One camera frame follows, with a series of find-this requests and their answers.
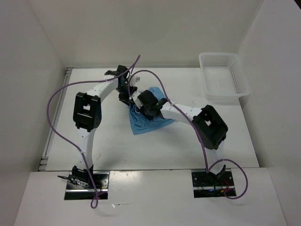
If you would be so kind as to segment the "light blue shorts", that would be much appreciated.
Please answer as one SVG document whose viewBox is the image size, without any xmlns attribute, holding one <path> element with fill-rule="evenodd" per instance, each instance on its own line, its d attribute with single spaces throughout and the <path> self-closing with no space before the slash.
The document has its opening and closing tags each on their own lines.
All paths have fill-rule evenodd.
<svg viewBox="0 0 301 226">
<path fill-rule="evenodd" d="M 175 120 L 154 117 L 153 114 L 149 114 L 152 111 L 151 108 L 163 98 L 165 95 L 159 87 L 150 87 L 138 98 L 142 103 L 140 108 L 135 103 L 129 105 L 129 121 L 134 135 L 152 132 L 175 122 Z"/>
</svg>

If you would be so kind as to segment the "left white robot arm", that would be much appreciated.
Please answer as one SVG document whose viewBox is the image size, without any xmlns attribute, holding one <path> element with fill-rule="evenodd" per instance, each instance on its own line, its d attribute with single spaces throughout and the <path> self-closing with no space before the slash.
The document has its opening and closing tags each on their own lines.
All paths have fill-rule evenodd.
<svg viewBox="0 0 301 226">
<path fill-rule="evenodd" d="M 78 144 L 81 159 L 73 166 L 70 182 L 89 188 L 94 182 L 92 149 L 96 129 L 102 120 L 102 101 L 114 90 L 119 93 L 119 101 L 130 106 L 128 91 L 137 91 L 137 87 L 128 87 L 129 69 L 119 65 L 116 71 L 108 70 L 104 82 L 98 83 L 86 93 L 79 92 L 75 97 L 73 121 L 78 131 Z"/>
</svg>

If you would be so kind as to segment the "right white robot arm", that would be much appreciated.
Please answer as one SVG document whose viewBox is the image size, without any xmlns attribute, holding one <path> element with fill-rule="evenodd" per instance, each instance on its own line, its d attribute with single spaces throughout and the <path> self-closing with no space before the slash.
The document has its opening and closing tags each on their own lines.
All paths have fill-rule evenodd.
<svg viewBox="0 0 301 226">
<path fill-rule="evenodd" d="M 167 98 L 158 99 L 148 90 L 134 92 L 131 98 L 139 112 L 148 119 L 162 118 L 191 125 L 201 143 L 207 182 L 217 185 L 222 181 L 226 170 L 222 156 L 228 126 L 213 106 L 180 105 Z"/>
</svg>

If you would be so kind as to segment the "white perforated plastic basket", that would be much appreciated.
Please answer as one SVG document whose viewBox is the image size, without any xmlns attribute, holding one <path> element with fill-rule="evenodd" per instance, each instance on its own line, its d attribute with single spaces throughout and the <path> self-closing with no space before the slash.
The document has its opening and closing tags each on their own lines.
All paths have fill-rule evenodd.
<svg viewBox="0 0 301 226">
<path fill-rule="evenodd" d="M 250 95 L 250 86 L 238 55 L 233 53 L 201 53 L 200 72 L 206 99 L 234 102 Z"/>
</svg>

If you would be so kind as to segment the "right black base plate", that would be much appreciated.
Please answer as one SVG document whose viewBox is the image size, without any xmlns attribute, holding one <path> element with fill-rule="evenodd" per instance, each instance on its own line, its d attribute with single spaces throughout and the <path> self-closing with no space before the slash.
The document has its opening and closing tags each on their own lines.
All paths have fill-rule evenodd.
<svg viewBox="0 0 301 226">
<path fill-rule="evenodd" d="M 216 180 L 213 175 L 207 174 L 204 170 L 191 172 L 194 198 L 211 197 L 236 197 L 233 176 L 230 170 Z"/>
</svg>

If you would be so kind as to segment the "aluminium table edge rail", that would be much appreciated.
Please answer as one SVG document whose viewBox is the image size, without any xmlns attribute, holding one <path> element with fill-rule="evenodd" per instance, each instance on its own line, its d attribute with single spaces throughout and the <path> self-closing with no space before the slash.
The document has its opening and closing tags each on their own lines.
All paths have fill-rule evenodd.
<svg viewBox="0 0 301 226">
<path fill-rule="evenodd" d="M 68 67 L 66 69 L 63 85 L 66 85 L 67 83 L 69 83 L 72 70 L 73 70 L 73 67 Z M 59 120 L 59 117 L 60 117 L 60 114 L 61 114 L 63 101 L 64 101 L 64 98 L 65 98 L 65 95 L 66 95 L 66 90 L 67 89 L 63 89 L 58 93 L 58 102 L 57 102 L 57 105 L 56 105 L 55 114 L 54 114 L 53 119 L 52 119 L 52 124 L 53 124 L 55 129 L 57 127 L 58 120 Z M 49 159 L 49 156 L 50 156 L 51 147 L 52 147 L 52 143 L 54 141 L 54 138 L 55 138 L 55 132 L 53 132 L 52 129 L 50 129 L 50 131 L 48 133 L 48 138 L 47 138 L 47 141 L 46 141 L 46 144 L 45 144 L 45 147 L 44 147 L 44 152 L 43 152 L 41 160 L 40 160 L 38 171 L 42 171 L 42 172 L 46 171 L 46 167 L 47 167 L 47 163 L 48 163 L 48 159 Z"/>
</svg>

